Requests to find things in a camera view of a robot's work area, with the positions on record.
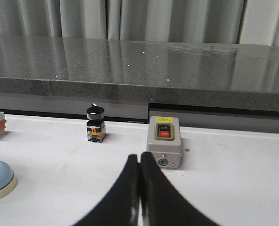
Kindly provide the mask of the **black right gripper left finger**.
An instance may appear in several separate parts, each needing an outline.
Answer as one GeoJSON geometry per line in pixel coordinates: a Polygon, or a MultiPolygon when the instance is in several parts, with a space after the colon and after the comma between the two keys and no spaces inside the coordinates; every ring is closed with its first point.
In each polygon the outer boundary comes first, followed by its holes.
{"type": "Polygon", "coordinates": [[[80,221],[79,226],[136,226],[139,215],[139,163],[131,154],[104,198],[80,221]]]}

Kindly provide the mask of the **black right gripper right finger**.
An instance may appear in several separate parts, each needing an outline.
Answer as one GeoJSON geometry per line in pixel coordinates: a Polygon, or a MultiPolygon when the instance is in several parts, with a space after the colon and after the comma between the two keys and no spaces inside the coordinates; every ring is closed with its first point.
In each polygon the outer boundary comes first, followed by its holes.
{"type": "Polygon", "coordinates": [[[145,226],[216,226],[174,188],[150,152],[141,154],[140,193],[145,226]]]}

